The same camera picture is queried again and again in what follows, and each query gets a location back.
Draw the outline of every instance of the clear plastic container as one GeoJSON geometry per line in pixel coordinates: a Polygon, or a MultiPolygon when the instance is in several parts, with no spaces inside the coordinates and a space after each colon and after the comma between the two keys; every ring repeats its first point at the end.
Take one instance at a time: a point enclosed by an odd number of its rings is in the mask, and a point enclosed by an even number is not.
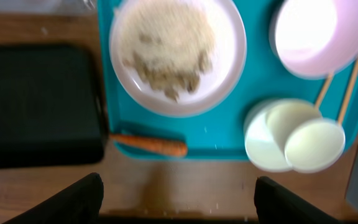
{"type": "Polygon", "coordinates": [[[96,0],[0,0],[0,12],[87,15],[96,12],[96,0]]]}

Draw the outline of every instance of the black case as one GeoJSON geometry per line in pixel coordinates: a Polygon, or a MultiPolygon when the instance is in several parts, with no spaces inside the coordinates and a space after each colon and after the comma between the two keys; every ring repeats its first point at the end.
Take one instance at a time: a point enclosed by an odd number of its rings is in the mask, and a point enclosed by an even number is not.
{"type": "Polygon", "coordinates": [[[96,76],[77,47],[0,46],[0,167],[99,161],[105,134],[96,76]]]}

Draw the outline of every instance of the bowl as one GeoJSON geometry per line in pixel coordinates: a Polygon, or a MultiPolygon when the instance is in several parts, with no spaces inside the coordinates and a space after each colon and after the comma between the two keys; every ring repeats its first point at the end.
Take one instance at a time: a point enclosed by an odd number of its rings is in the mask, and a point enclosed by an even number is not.
{"type": "Polygon", "coordinates": [[[162,92],[153,91],[133,69],[123,65],[119,52],[122,24],[141,0],[122,2],[110,32],[110,57],[114,71],[125,91],[144,108],[170,117],[195,116],[222,102],[234,89],[244,69],[247,41],[244,25],[237,7],[228,0],[178,0],[203,10],[215,34],[213,69],[201,75],[200,87],[194,94],[180,93],[177,102],[169,100],[162,92]]]}
{"type": "Polygon", "coordinates": [[[358,1],[286,0],[273,15],[269,39],[289,72],[325,78],[358,56],[358,1]]]}

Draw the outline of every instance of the table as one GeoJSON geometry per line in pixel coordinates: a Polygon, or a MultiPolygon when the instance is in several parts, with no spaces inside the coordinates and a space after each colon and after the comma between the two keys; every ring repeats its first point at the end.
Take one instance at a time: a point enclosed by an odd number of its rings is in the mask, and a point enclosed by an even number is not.
{"type": "MultiPolygon", "coordinates": [[[[102,74],[96,15],[0,15],[0,44],[69,42],[89,49],[102,74]]],[[[317,174],[270,174],[249,162],[151,162],[122,155],[111,142],[102,162],[84,166],[0,170],[0,223],[36,206],[90,172],[104,182],[102,215],[167,218],[256,218],[254,185],[267,175],[324,212],[346,220],[355,146],[317,174]]]]}

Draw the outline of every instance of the blue tray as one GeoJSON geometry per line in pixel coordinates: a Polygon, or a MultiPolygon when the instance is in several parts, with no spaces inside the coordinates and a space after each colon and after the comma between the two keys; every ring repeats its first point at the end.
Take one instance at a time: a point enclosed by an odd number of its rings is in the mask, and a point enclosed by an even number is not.
{"type": "MultiPolygon", "coordinates": [[[[184,140],[189,148],[186,159],[243,160],[242,125],[256,103],[269,98],[301,98],[314,102],[323,80],[309,81],[285,70],[269,46],[268,29],[273,11],[280,1],[234,0],[247,33],[247,61],[234,91],[219,106],[192,118],[168,118],[138,105],[118,82],[109,56],[109,32],[113,9],[121,0],[98,1],[104,82],[110,131],[184,140]]],[[[324,117],[336,119],[341,107],[353,63],[334,77],[321,105],[324,117]]],[[[343,123],[346,149],[358,133],[358,80],[343,123]]],[[[135,148],[117,145],[125,154],[139,159],[168,159],[135,148]]]]}

